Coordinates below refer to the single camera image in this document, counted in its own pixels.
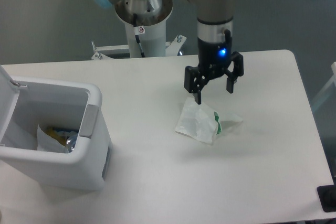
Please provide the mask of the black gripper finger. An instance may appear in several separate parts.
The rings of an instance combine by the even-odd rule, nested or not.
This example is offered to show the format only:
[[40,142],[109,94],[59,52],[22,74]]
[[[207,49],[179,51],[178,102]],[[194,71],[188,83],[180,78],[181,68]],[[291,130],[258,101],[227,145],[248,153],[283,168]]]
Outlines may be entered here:
[[184,88],[194,96],[197,104],[202,104],[201,91],[209,82],[209,71],[200,66],[185,67]]
[[231,54],[230,59],[234,67],[232,72],[228,69],[225,70],[225,75],[227,75],[226,90],[229,93],[233,93],[234,84],[236,83],[238,77],[242,77],[244,75],[244,57],[239,52],[235,51]]

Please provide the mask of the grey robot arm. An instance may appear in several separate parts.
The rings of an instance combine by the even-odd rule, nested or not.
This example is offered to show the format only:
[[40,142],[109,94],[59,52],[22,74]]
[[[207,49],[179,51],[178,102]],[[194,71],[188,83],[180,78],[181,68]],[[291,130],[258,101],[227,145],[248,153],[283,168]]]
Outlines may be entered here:
[[[113,7],[124,23],[132,58],[166,56],[166,21],[173,0],[94,0]],[[234,0],[185,0],[196,7],[198,65],[187,66],[184,88],[197,103],[209,81],[227,76],[226,89],[233,92],[244,74],[243,57],[232,51]]]

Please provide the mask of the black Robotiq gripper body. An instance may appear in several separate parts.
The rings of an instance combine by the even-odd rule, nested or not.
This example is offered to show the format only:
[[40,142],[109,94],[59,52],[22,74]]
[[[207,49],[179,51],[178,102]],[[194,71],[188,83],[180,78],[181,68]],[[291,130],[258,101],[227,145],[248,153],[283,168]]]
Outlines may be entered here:
[[199,71],[205,79],[223,76],[231,63],[232,39],[228,42],[206,42],[198,38]]

